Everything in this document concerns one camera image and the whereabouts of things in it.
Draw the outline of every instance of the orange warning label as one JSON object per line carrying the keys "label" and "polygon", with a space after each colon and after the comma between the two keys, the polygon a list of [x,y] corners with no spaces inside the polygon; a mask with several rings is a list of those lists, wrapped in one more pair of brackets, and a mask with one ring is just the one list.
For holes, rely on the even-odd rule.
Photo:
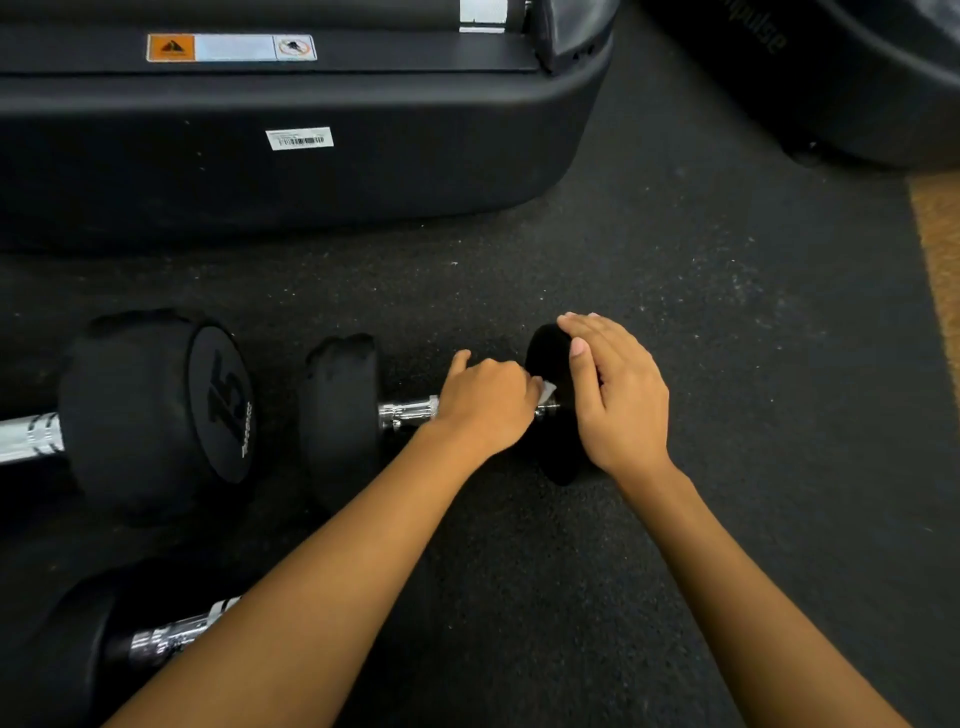
{"label": "orange warning label", "polygon": [[147,61],[154,63],[191,62],[197,59],[196,37],[193,35],[150,36]]}

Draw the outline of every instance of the gym equipment base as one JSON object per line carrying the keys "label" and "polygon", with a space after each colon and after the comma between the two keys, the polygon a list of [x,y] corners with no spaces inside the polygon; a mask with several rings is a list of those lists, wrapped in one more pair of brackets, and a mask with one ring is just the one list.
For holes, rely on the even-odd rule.
{"label": "gym equipment base", "polygon": [[[298,27],[316,61],[151,63],[156,28],[2,25],[0,246],[137,251],[517,205],[573,160],[611,21],[549,68],[519,33]],[[324,146],[267,135],[317,129]]]}

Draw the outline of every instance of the warning sticker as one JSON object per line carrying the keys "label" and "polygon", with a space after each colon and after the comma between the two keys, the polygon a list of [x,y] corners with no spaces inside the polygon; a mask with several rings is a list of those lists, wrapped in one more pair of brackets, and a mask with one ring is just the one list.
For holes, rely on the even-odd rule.
{"label": "warning sticker", "polygon": [[270,146],[275,152],[333,146],[333,135],[329,127],[277,129],[267,132],[267,138],[270,139]]}
{"label": "warning sticker", "polygon": [[193,36],[150,36],[147,61],[176,63],[195,59]]}
{"label": "warning sticker", "polygon": [[147,39],[150,63],[315,61],[313,36],[255,33],[153,33]]}

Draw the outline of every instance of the barcode sticker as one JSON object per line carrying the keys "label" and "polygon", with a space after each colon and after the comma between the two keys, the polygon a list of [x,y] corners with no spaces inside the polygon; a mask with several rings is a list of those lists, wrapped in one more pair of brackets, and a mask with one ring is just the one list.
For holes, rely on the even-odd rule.
{"label": "barcode sticker", "polygon": [[329,127],[277,129],[267,132],[267,138],[270,139],[270,146],[275,152],[333,146],[333,135]]}

